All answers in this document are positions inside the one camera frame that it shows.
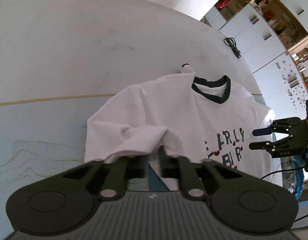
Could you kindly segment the white printed t-shirt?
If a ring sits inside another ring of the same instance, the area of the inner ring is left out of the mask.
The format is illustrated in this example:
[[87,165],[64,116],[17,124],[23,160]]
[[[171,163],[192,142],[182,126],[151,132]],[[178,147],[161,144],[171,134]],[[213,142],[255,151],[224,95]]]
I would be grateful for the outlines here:
[[180,74],[131,85],[87,121],[85,161],[108,163],[124,155],[148,155],[159,170],[157,149],[194,163],[217,161],[257,178],[274,168],[264,150],[251,150],[253,130],[267,127],[274,112],[239,83],[223,76],[207,81],[188,64]]

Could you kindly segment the white cabinet row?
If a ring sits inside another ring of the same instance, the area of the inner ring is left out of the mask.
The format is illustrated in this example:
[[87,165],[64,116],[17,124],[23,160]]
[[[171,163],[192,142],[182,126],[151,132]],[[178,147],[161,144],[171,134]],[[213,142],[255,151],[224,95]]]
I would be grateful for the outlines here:
[[203,20],[235,40],[278,119],[306,117],[308,0],[219,0]]

